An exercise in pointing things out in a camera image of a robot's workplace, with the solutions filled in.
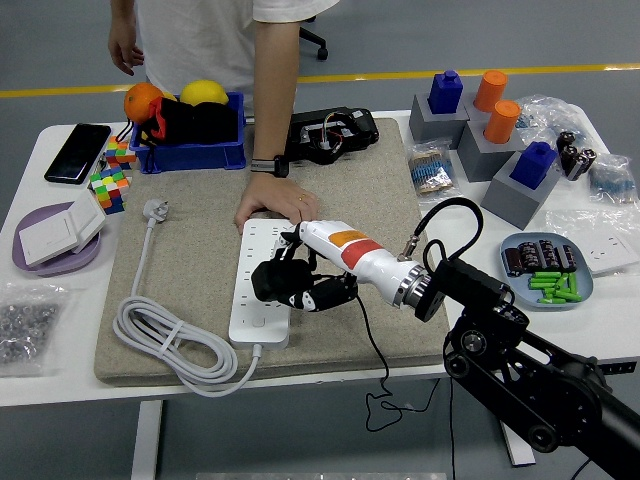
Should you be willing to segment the person's left hand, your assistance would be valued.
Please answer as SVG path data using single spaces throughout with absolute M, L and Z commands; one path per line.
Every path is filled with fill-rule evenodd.
M 242 194 L 235 214 L 235 225 L 242 234 L 245 223 L 259 210 L 267 210 L 284 216 L 292 224 L 317 220 L 319 200 L 317 196 L 301 188 L 288 178 L 277 178 L 268 173 L 252 173 Z

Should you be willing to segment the person's right hand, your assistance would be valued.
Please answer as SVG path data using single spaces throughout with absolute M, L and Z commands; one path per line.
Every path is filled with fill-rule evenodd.
M 127 76 L 133 76 L 134 69 L 144 64 L 144 53 L 137 45 L 133 12 L 112 16 L 107 46 L 113 65 Z

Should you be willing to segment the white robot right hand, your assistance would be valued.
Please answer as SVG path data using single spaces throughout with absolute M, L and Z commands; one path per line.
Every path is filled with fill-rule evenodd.
M 310 312 L 355 299 L 360 283 L 375 286 L 392 306 L 414 308 L 424 292 L 426 269 L 398 259 L 341 221 L 303 221 L 281 233 L 273 258 L 252 274 L 259 300 Z

